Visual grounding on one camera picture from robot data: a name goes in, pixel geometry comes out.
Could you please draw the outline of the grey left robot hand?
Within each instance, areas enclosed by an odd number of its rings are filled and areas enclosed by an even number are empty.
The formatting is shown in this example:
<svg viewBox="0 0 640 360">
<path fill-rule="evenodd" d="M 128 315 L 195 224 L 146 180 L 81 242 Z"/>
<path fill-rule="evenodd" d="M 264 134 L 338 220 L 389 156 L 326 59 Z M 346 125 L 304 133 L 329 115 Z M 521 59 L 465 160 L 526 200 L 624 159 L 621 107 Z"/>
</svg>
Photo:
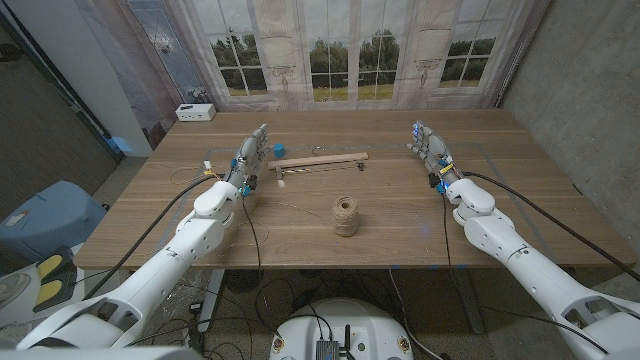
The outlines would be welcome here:
<svg viewBox="0 0 640 360">
<path fill-rule="evenodd" d="M 237 188 L 248 187 L 250 191 L 254 191 L 257 187 L 257 174 L 265 158 L 267 140 L 268 125 L 262 124 L 243 140 L 223 180 Z"/>
</svg>

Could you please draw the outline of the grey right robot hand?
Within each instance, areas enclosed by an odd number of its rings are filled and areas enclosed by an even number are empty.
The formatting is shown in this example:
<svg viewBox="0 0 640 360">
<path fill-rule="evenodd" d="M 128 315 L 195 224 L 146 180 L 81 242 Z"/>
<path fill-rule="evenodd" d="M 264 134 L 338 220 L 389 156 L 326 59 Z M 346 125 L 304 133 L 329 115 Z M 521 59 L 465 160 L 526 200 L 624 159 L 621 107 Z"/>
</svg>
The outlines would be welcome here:
<svg viewBox="0 0 640 360">
<path fill-rule="evenodd" d="M 413 125 L 413 142 L 408 149 L 416 154 L 429 172 L 429 184 L 440 193 L 460 180 L 462 175 L 456 169 L 449 147 L 431 128 L 420 121 Z"/>
</svg>

